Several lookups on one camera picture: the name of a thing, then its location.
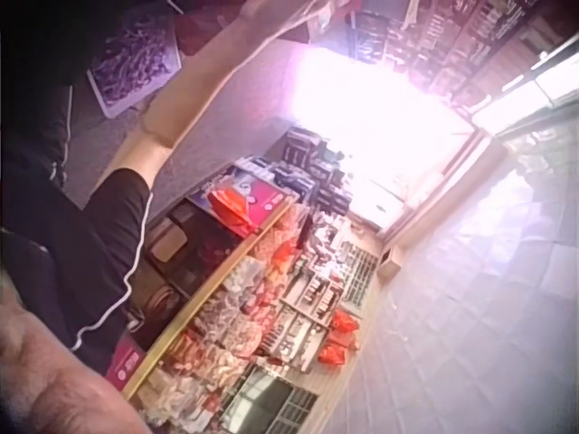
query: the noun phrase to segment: tiled floor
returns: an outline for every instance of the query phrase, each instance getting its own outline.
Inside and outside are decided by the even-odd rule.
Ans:
[[[325,434],[543,434],[576,422],[579,118],[506,146],[504,166],[384,292]]]

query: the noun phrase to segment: sunlight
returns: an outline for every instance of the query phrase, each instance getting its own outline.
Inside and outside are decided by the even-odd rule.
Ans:
[[[404,76],[325,49],[304,54],[292,114],[351,155],[355,172],[380,184],[393,175],[422,174],[472,131]]]

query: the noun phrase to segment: wooden counter edge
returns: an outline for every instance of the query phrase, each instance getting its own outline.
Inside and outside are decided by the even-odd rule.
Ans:
[[[219,288],[227,275],[246,256],[253,246],[267,233],[277,220],[294,204],[296,198],[288,196],[280,206],[271,214],[261,226],[261,230],[243,240],[233,253],[219,266],[219,268],[205,281],[193,297],[179,311],[176,317],[166,327],[161,336],[155,341],[147,352],[141,365],[135,370],[122,394],[126,400],[130,400],[137,392],[143,381],[153,371],[167,348],[189,324],[201,305]]]

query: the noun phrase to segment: red bag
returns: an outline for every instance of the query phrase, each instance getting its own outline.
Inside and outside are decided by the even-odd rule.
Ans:
[[[340,333],[336,330],[332,330],[327,336],[327,341],[331,344],[342,346],[344,348],[354,349],[353,347],[356,344],[356,335],[353,333]]]
[[[253,223],[247,210],[247,202],[242,194],[231,187],[212,190],[207,199],[220,219],[229,226],[247,225],[251,230]]]
[[[342,366],[346,364],[346,350],[335,344],[326,344],[318,354],[318,362]]]
[[[351,315],[338,309],[332,318],[332,328],[339,333],[351,333],[360,328],[360,324]]]

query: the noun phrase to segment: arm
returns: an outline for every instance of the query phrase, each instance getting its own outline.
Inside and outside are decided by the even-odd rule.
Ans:
[[[129,168],[153,186],[167,159],[203,115],[217,92],[278,34],[302,23],[326,0],[249,0],[223,29],[153,99],[140,125],[128,134],[99,184]]]
[[[10,278],[0,273],[0,401],[15,425],[0,431],[150,433],[104,378],[18,305]]]

